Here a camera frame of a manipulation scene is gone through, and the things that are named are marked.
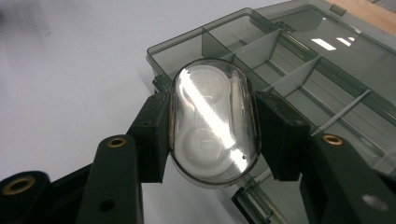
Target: white surface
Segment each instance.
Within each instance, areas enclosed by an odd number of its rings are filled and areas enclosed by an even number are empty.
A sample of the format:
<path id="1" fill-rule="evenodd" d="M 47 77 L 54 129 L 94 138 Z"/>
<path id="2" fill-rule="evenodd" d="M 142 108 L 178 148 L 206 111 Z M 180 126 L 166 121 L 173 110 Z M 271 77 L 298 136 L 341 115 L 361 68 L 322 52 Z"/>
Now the white surface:
<path id="1" fill-rule="evenodd" d="M 39 170 L 55 180 L 91 163 L 152 94 L 147 48 L 275 2 L 0 1 L 0 179 Z M 143 190 L 146 223 L 242 222 L 227 190 L 199 189 L 171 162 L 164 183 Z"/>

